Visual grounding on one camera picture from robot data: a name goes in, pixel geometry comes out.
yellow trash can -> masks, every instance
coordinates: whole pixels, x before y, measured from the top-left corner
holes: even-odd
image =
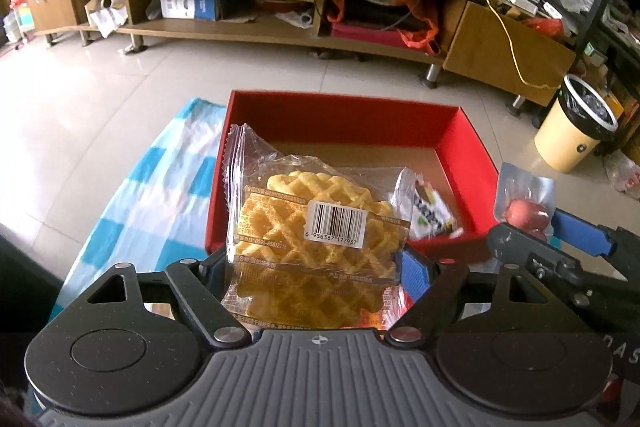
[[[536,149],[556,171],[570,172],[598,143],[612,140],[617,129],[616,117],[599,93],[568,74],[536,134]]]

barcode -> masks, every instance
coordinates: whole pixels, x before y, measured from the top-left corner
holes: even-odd
[[[359,208],[310,201],[305,238],[332,245],[362,248],[367,214],[366,210]]]

tile floor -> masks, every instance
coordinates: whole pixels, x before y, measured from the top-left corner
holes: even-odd
[[[190,98],[225,104],[232,89],[336,92],[461,105],[495,164],[515,163],[558,181],[558,205],[640,234],[640,203],[609,185],[598,158],[572,174],[536,153],[535,130],[510,116],[511,95],[444,73],[422,87],[420,66],[374,58],[322,61],[304,49],[165,41],[140,55],[114,35],[87,48],[69,35],[0,58],[0,229],[64,278],[115,189]]]

checkered tablecloth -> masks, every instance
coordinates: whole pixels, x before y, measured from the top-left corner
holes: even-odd
[[[211,182],[226,107],[194,98],[122,182],[80,251],[52,317],[115,263],[138,272],[205,258]]]

black trash bag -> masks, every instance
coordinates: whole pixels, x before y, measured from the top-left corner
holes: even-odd
[[[558,101],[569,121],[583,134],[589,138],[599,141],[612,141],[617,122],[608,111],[607,103],[596,94],[593,94],[584,84],[577,82],[571,75],[565,77],[564,83],[558,93]],[[582,105],[575,99],[573,93],[566,87],[570,82],[577,95],[582,101],[600,118],[614,130],[604,127],[587,113]]]

